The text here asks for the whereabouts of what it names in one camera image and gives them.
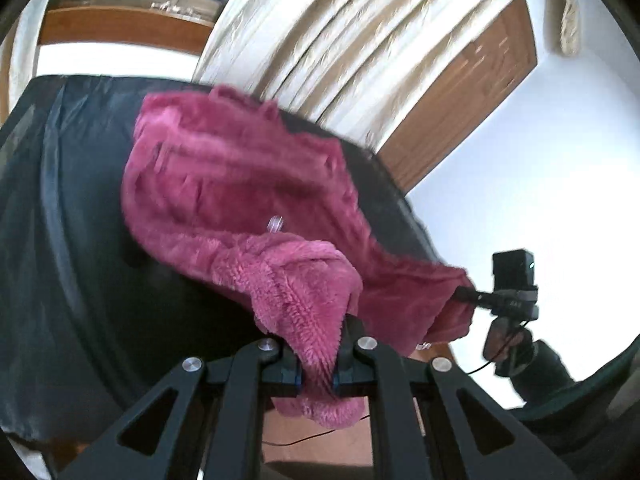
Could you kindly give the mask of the person's right hand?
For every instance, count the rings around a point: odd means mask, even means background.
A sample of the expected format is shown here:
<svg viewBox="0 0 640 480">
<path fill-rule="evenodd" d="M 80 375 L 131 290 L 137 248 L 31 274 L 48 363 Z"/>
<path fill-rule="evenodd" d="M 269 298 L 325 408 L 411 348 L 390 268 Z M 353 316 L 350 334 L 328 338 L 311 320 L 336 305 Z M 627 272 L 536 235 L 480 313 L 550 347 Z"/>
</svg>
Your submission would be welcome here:
<svg viewBox="0 0 640 480">
<path fill-rule="evenodd" d="M 525 323 L 494 319 L 485 339 L 483 358 L 495 365 L 497 376 L 515 377 L 533 361 L 535 353 L 533 336 Z"/>
</svg>

